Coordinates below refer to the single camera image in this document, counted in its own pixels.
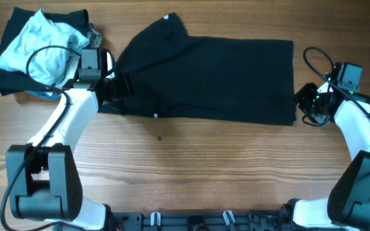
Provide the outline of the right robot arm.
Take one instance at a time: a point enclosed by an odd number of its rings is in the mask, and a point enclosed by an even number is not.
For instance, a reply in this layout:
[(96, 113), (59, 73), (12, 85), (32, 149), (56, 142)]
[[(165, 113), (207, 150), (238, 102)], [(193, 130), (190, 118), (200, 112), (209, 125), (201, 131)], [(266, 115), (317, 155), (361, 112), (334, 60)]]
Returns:
[(351, 163), (327, 198), (297, 200), (291, 210), (299, 230), (370, 230), (370, 97), (345, 98), (324, 84), (307, 83), (295, 99), (314, 124), (331, 119), (341, 130)]

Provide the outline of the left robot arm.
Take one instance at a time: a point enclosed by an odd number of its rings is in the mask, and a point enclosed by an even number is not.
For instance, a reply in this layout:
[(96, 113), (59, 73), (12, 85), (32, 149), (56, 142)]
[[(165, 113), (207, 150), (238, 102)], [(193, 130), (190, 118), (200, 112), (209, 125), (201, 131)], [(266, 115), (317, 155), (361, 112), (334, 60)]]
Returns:
[(115, 95), (115, 81), (79, 77), (59, 89), (60, 104), (27, 144), (6, 152), (8, 187), (0, 208), (0, 222), (11, 230), (5, 210), (17, 219), (45, 221), (40, 229), (123, 230), (106, 204), (83, 196), (73, 150), (103, 100)]

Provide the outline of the black t-shirt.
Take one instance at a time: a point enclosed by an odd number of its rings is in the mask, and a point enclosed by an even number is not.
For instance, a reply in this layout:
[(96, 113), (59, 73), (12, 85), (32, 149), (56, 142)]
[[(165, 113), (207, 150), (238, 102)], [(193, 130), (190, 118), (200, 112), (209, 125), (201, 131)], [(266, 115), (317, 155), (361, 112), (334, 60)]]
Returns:
[(291, 126), (295, 121), (290, 40), (194, 37), (171, 13), (138, 33), (116, 61), (133, 94), (103, 113), (194, 117)]

